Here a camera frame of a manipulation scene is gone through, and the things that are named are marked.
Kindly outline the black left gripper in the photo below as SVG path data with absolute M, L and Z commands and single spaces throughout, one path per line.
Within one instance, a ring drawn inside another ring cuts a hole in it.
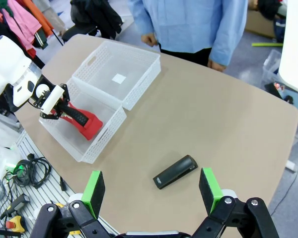
M 84 127 L 89 121 L 88 116 L 69 103 L 70 98 L 65 84 L 55 85 L 52 90 L 46 84 L 39 85 L 39 109 L 43 119 L 65 119 Z

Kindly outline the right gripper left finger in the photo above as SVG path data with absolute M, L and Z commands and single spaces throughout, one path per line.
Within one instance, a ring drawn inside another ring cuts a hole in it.
M 80 231 L 85 238 L 124 238 L 109 233 L 98 219 L 105 193 L 102 171 L 93 171 L 80 200 L 59 207 L 54 203 L 40 209 L 31 232 L 32 238 L 66 238 Z

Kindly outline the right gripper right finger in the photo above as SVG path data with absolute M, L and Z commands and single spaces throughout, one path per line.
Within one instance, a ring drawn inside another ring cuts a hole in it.
M 199 190 L 208 216 L 193 238 L 220 238 L 227 227 L 237 228 L 243 238 L 278 238 L 278 232 L 263 199 L 246 202 L 224 195 L 211 168 L 201 168 Z

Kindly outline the person right hand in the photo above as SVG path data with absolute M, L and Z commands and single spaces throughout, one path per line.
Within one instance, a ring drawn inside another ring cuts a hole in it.
M 158 45 L 158 42 L 157 42 L 157 39 L 156 39 L 154 33 L 141 35 L 141 41 L 150 47 Z

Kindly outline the person left hand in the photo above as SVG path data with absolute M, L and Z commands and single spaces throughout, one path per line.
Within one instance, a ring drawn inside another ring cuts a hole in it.
M 208 67 L 213 70 L 219 71 L 219 72 L 224 72 L 226 69 L 225 65 L 216 63 L 215 61 L 213 61 L 211 59 L 208 60 Z

